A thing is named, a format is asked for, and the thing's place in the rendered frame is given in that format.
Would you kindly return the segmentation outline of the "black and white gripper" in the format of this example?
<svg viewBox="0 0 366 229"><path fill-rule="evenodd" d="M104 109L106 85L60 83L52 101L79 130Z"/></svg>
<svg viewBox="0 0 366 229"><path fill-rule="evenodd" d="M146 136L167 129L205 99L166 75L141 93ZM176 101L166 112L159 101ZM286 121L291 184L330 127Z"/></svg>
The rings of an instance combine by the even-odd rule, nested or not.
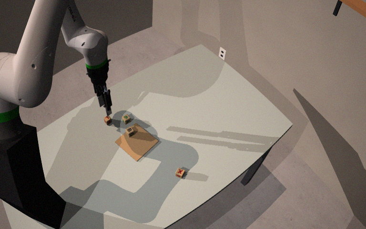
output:
<svg viewBox="0 0 366 229"><path fill-rule="evenodd" d="M94 91L97 94L99 107L103 106L105 108L106 115L109 116L112 114L111 106L111 95L110 89L107 90L106 80L108 78L108 74L99 79L91 79L93 83Z"/></svg>

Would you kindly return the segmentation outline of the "tan square mat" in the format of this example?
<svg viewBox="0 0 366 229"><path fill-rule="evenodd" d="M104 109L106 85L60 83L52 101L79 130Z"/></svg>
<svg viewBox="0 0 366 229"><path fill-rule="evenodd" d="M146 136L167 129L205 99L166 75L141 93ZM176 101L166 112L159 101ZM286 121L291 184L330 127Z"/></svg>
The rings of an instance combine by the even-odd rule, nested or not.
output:
<svg viewBox="0 0 366 229"><path fill-rule="evenodd" d="M133 136L128 137L125 132L115 143L135 161L138 161L159 141L136 123L132 126L132 129L134 130Z"/></svg>

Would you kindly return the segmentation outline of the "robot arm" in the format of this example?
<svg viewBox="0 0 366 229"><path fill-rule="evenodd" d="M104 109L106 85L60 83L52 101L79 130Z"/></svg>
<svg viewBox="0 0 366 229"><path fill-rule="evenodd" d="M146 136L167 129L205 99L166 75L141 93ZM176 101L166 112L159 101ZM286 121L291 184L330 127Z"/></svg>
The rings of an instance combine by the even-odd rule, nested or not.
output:
<svg viewBox="0 0 366 229"><path fill-rule="evenodd" d="M60 30L66 44L85 58L91 79L109 70L108 37L85 25L74 0L35 0L17 54L0 52L0 144L25 132L19 106L34 108L52 86Z"/></svg>

